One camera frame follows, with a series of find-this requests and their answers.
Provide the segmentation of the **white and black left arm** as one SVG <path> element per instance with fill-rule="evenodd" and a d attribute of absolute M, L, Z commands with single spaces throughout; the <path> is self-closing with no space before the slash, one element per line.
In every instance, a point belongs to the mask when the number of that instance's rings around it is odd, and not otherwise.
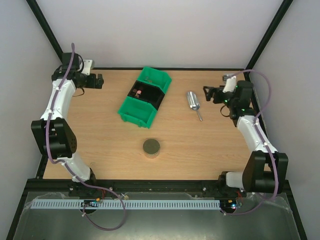
<path fill-rule="evenodd" d="M 67 122 L 72 98 L 77 89 L 101 89 L 104 79 L 92 73 L 94 62 L 79 54 L 62 54 L 62 64 L 51 76 L 52 91 L 47 107 L 39 120 L 31 123 L 31 131 L 40 152 L 53 165 L 62 165 L 74 182 L 94 182 L 93 170 L 77 152 L 77 138 Z"/>

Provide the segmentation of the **black bin with lollipops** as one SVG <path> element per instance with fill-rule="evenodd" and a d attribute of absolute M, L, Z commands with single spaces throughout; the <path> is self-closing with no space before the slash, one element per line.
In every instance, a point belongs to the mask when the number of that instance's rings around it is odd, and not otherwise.
<path fill-rule="evenodd" d="M 158 110 L 165 93 L 158 86 L 136 80 L 127 96 L 149 103 Z"/>

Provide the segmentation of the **clear plastic jar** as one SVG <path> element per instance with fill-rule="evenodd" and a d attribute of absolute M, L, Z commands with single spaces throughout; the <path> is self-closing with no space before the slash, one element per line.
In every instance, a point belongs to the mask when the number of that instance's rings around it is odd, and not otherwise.
<path fill-rule="evenodd" d="M 160 151 L 158 150 L 157 152 L 144 152 L 144 155 L 148 159 L 155 159 L 159 156 Z"/>

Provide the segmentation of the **silver metal scoop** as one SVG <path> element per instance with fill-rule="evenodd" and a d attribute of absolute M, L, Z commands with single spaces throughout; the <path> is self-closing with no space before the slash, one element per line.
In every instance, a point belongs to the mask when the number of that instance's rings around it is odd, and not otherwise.
<path fill-rule="evenodd" d="M 199 117 L 199 120 L 202 122 L 203 121 L 203 118 L 201 117 L 201 114 L 199 112 L 200 110 L 200 103 L 197 99 L 197 96 L 194 92 L 192 91 L 188 91 L 186 93 L 186 98 L 187 98 L 187 101 L 188 101 L 188 104 L 189 104 L 189 107 L 191 110 L 195 111 Z"/>

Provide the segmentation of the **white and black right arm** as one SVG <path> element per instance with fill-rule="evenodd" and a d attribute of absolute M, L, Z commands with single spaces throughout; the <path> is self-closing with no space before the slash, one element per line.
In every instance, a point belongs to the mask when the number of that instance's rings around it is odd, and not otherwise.
<path fill-rule="evenodd" d="M 251 152 L 243 172 L 222 172 L 218 191 L 224 196 L 229 196 L 236 188 L 249 193 L 280 194 L 285 184 L 289 159 L 268 140 L 258 115 L 251 108 L 253 84 L 229 78 L 225 85 L 204 86 L 203 91 L 206 101 L 223 104 L 229 109 L 229 118 L 241 132 Z"/>

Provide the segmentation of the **white round jar lid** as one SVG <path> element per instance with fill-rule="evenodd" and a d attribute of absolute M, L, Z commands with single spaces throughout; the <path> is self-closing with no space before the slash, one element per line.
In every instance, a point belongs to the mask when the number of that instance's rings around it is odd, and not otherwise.
<path fill-rule="evenodd" d="M 145 140 L 142 145 L 143 151 L 148 155 L 156 155 L 160 151 L 160 147 L 160 143 L 154 138 Z"/>

